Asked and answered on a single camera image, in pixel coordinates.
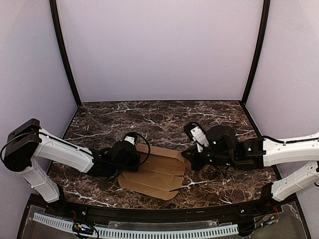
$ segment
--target white wall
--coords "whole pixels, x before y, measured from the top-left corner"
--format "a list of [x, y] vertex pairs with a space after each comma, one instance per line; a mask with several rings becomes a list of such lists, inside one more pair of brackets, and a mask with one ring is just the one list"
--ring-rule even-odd
[[[1, 1], [0, 145], [30, 118], [62, 136], [76, 105], [60, 58], [48, 0]], [[41, 162], [45, 167], [48, 162]], [[16, 238], [31, 189], [0, 163], [0, 239]]]
[[58, 2], [82, 101], [241, 99], [262, 0]]
[[[247, 103], [262, 134], [297, 137], [319, 131], [319, 1], [276, 0]], [[305, 163], [280, 165], [287, 176]], [[319, 239], [319, 190], [297, 193], [313, 239]]]

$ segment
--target white cable tray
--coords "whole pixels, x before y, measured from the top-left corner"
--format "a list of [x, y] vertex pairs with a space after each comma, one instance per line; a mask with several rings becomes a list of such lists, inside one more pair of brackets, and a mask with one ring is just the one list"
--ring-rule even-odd
[[[67, 233], [73, 233], [73, 221], [69, 219], [59, 219], [51, 215], [34, 213], [33, 220]], [[99, 236], [102, 239], [209, 239], [238, 234], [237, 225], [171, 232], [128, 231], [99, 226], [96, 226], [95, 229], [99, 232]]]

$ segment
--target black vertical pole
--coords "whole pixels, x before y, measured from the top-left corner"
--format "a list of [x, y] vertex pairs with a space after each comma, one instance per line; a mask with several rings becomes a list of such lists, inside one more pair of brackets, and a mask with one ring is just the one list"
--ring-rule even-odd
[[241, 100], [241, 102], [244, 105], [247, 103], [249, 93], [250, 93], [251, 87], [253, 85], [253, 81], [255, 78], [255, 74], [256, 74], [256, 70], [257, 70], [257, 66], [258, 66], [258, 61], [259, 61], [259, 57], [260, 57], [260, 53], [261, 53], [261, 49], [263, 47], [266, 26], [267, 26], [268, 13], [269, 13], [269, 6], [270, 6], [270, 0], [264, 0], [263, 11], [262, 11], [261, 20], [260, 20], [260, 26], [259, 26], [259, 32], [258, 32], [258, 38], [257, 38], [254, 58], [253, 58], [253, 62], [251, 64], [251, 68], [250, 68], [249, 76], [247, 79], [244, 95], [243, 95], [243, 98]]
[[61, 54], [62, 62], [64, 65], [64, 70], [65, 70], [66, 76], [68, 78], [69, 85], [70, 85], [74, 100], [76, 102], [76, 105], [78, 107], [80, 107], [82, 102], [81, 102], [81, 99], [79, 96], [79, 92], [78, 92], [76, 85], [75, 85], [74, 77], [73, 77], [71, 67], [70, 67], [69, 58], [66, 54], [66, 49], [65, 49], [65, 44], [64, 44], [64, 40], [63, 40], [63, 35], [62, 35], [61, 24], [60, 24], [56, 0], [50, 0], [50, 7], [51, 7], [51, 14], [52, 14], [55, 35], [56, 35], [56, 39], [57, 39], [58, 46], [60, 49], [60, 54]]

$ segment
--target black cable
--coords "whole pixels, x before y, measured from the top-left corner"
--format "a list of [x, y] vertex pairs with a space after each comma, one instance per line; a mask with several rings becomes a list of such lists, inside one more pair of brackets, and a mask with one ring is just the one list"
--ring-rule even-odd
[[259, 228], [261, 228], [261, 227], [262, 227], [262, 226], [260, 225], [260, 226], [254, 228], [254, 229], [249, 230], [249, 231], [240, 231], [240, 233], [252, 233], [252, 232], [254, 232], [255, 230], [257, 230], [257, 229], [259, 229]]
[[4, 159], [3, 159], [3, 157], [2, 157], [2, 153], [3, 153], [4, 149], [7, 148], [7, 146], [8, 146], [9, 144], [11, 144], [12, 142], [16, 141], [18, 138], [21, 138], [21, 137], [26, 136], [26, 135], [29, 135], [29, 134], [41, 134], [41, 135], [43, 135], [43, 136], [45, 136], [45, 137], [49, 137], [49, 138], [51, 138], [51, 139], [54, 139], [54, 140], [56, 140], [56, 141], [58, 141], [58, 142], [60, 142], [60, 143], [63, 143], [63, 144], [65, 144], [65, 145], [68, 145], [68, 146], [70, 146], [70, 147], [72, 147], [72, 148], [79, 149], [79, 151], [81, 151], [81, 152], [83, 152], [83, 153], [86, 153], [86, 154], [88, 154], [89, 156], [92, 156], [92, 157], [93, 157], [93, 155], [92, 155], [91, 153], [89, 153], [89, 152], [87, 152], [87, 151], [85, 151], [85, 150], [83, 150], [83, 149], [81, 149], [81, 148], [78, 148], [77, 146], [72, 145], [72, 144], [70, 144], [70, 143], [68, 143], [68, 142], [65, 142], [65, 141], [63, 141], [63, 140], [60, 140], [60, 139], [58, 139], [58, 138], [56, 138], [56, 137], [52, 137], [52, 136], [50, 136], [50, 135], [48, 135], [48, 134], [46, 134], [46, 133], [43, 133], [43, 132], [31, 131], [31, 132], [26, 132], [26, 133], [22, 133], [22, 134], [17, 135], [14, 139], [10, 140], [8, 143], [6, 143], [6, 144], [2, 147], [2, 149], [1, 149], [1, 151], [0, 151], [0, 159], [1, 159], [1, 161], [2, 161], [3, 163], [4, 163]]
[[87, 238], [90, 238], [90, 237], [81, 236], [79, 233], [76, 233], [76, 237], [78, 237], [79, 239], [87, 239]]
[[319, 140], [319, 137], [317, 137], [317, 138], [306, 138], [306, 139], [290, 140], [290, 141], [286, 141], [285, 142], [285, 141], [282, 141], [282, 140], [278, 140], [278, 139], [272, 138], [272, 137], [267, 136], [267, 135], [263, 135], [262, 138], [267, 138], [267, 139], [270, 139], [273, 142], [281, 143], [281, 144], [299, 143], [299, 142], [307, 142], [307, 141]]
[[203, 148], [203, 150], [206, 148], [206, 146], [201, 144], [197, 139], [195, 139], [194, 142], [198, 143], [198, 145], [201, 146]]
[[246, 229], [249, 229], [250, 227], [254, 226], [256, 223], [260, 222], [267, 214], [264, 214], [260, 219], [255, 221], [253, 224], [249, 225], [248, 227], [245, 227], [244, 229], [240, 230], [239, 232], [245, 232]]
[[228, 171], [228, 169], [229, 169], [229, 166], [226, 167], [225, 171], [221, 170], [219, 167], [217, 167], [217, 166], [215, 166], [215, 165], [213, 165], [213, 167], [214, 167], [215, 169], [217, 169], [218, 171], [220, 171], [225, 179], [227, 178], [227, 171]]
[[[147, 145], [148, 145], [148, 147], [149, 147], [149, 151], [151, 151], [151, 147], [150, 147], [149, 142], [148, 142], [142, 135], [140, 135], [139, 133], [136, 133], [136, 132], [132, 132], [132, 133], [135, 133], [136, 135], [140, 136], [140, 137], [147, 143]], [[70, 146], [70, 147], [72, 147], [72, 148], [74, 148], [74, 149], [76, 149], [76, 150], [78, 150], [78, 151], [81, 151], [81, 152], [83, 152], [83, 153], [85, 153], [85, 154], [87, 154], [87, 155], [93, 157], [93, 158], [94, 158], [95, 160], [97, 160], [97, 161], [100, 161], [100, 162], [102, 162], [102, 163], [109, 164], [109, 165], [111, 165], [111, 166], [116, 166], [116, 167], [121, 167], [121, 168], [123, 168], [123, 166], [122, 166], [121, 164], [117, 164], [117, 163], [110, 162], [110, 161], [106, 161], [106, 160], [99, 160], [99, 158], [94, 157], [93, 154], [91, 154], [91, 153], [89, 153], [89, 152], [87, 152], [87, 151], [85, 151], [85, 150], [83, 150], [83, 149], [81, 149], [81, 148], [79, 148], [79, 147], [77, 147], [77, 146], [71, 144], [71, 143], [68, 143], [68, 142], [66, 142], [66, 141], [64, 141], [64, 140], [60, 140], [59, 138], [52, 137], [52, 136], [50, 136], [50, 135], [48, 135], [48, 134], [46, 134], [46, 133], [39, 132], [39, 131], [31, 131], [31, 132], [26, 132], [26, 133], [19, 134], [19, 135], [17, 135], [14, 139], [12, 139], [12, 140], [10, 140], [8, 143], [6, 143], [6, 144], [2, 147], [2, 149], [1, 149], [1, 151], [0, 151], [0, 159], [1, 159], [1, 161], [2, 161], [3, 163], [4, 163], [4, 159], [3, 159], [3, 157], [2, 157], [2, 153], [3, 153], [3, 151], [5, 150], [5, 148], [6, 148], [9, 144], [11, 144], [12, 142], [16, 141], [17, 139], [19, 139], [19, 138], [21, 138], [21, 137], [23, 137], [23, 136], [29, 135], [29, 134], [41, 134], [41, 135], [43, 135], [43, 136], [45, 136], [45, 137], [49, 137], [49, 138], [51, 138], [51, 139], [56, 140], [57, 142], [63, 143], [63, 144], [68, 145], [68, 146]]]
[[118, 173], [115, 174], [112, 178], [108, 179], [105, 183], [109, 183], [109, 182], [113, 181], [113, 180], [116, 179], [121, 173], [123, 173], [123, 171], [118, 172]]
[[[58, 217], [61, 217], [61, 218], [66, 218], [66, 217], [64, 217], [64, 216], [62, 216], [62, 215], [60, 215], [60, 214], [58, 214], [57, 212], [55, 212], [48, 204], [46, 205], [55, 215], [57, 215]], [[85, 225], [87, 225], [90, 229], [93, 229], [95, 232], [96, 232], [96, 239], [99, 239], [100, 238], [100, 234], [99, 234], [99, 232], [98, 232], [98, 230], [94, 227], [94, 226], [91, 226], [89, 223], [87, 223], [87, 222], [84, 222], [84, 221], [82, 221], [82, 220], [79, 220], [79, 219], [72, 219], [74, 222], [79, 222], [79, 223], [82, 223], [82, 224], [85, 224]]]
[[[151, 145], [150, 145], [150, 143], [148, 142], [148, 140], [147, 140], [143, 135], [141, 135], [141, 134], [139, 134], [139, 133], [136, 133], [136, 132], [128, 132], [127, 134], [124, 135], [124, 138], [125, 138], [126, 136], [132, 135], [132, 134], [135, 134], [135, 135], [139, 136], [140, 138], [142, 138], [142, 139], [144, 140], [144, 142], [146, 143], [146, 145], [148, 146], [148, 149], [149, 149], [146, 158], [139, 164], [139, 167], [141, 167], [141, 166], [148, 160], [148, 158], [149, 158], [150, 155], [151, 155]], [[116, 179], [122, 172], [123, 172], [123, 171], [118, 172], [116, 175], [114, 175], [112, 178], [110, 178], [109, 180], [107, 180], [105, 183], [109, 183], [109, 182], [113, 181], [113, 180]]]

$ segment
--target brown cardboard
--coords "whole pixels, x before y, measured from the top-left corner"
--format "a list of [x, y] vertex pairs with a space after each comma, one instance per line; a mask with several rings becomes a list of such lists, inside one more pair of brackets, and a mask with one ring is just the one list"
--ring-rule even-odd
[[[147, 155], [148, 147], [138, 144], [141, 161]], [[151, 146], [151, 155], [138, 172], [123, 172], [118, 180], [122, 188], [143, 193], [152, 197], [169, 200], [176, 196], [184, 180], [188, 161], [175, 150]]]

